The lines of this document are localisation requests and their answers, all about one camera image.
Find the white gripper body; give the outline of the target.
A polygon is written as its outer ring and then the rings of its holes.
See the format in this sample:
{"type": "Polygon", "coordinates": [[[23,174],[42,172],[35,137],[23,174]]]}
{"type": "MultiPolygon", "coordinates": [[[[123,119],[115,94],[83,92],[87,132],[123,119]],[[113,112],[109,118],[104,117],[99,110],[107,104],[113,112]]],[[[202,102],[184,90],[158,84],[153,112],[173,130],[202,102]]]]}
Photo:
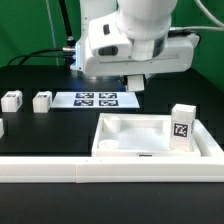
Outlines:
{"type": "Polygon", "coordinates": [[[182,72],[191,67],[200,37],[156,19],[109,14],[89,22],[80,44],[80,70],[87,76],[182,72]]]}

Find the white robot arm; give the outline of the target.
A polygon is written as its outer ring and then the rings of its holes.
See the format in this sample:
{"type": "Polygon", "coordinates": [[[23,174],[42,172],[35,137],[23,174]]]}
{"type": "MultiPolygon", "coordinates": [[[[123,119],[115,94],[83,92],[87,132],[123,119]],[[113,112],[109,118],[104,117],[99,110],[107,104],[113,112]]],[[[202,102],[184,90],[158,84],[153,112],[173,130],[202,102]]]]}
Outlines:
{"type": "Polygon", "coordinates": [[[79,0],[81,37],[71,69],[87,78],[125,77],[128,91],[144,77],[191,67],[199,36],[171,26],[178,0],[79,0]]]}

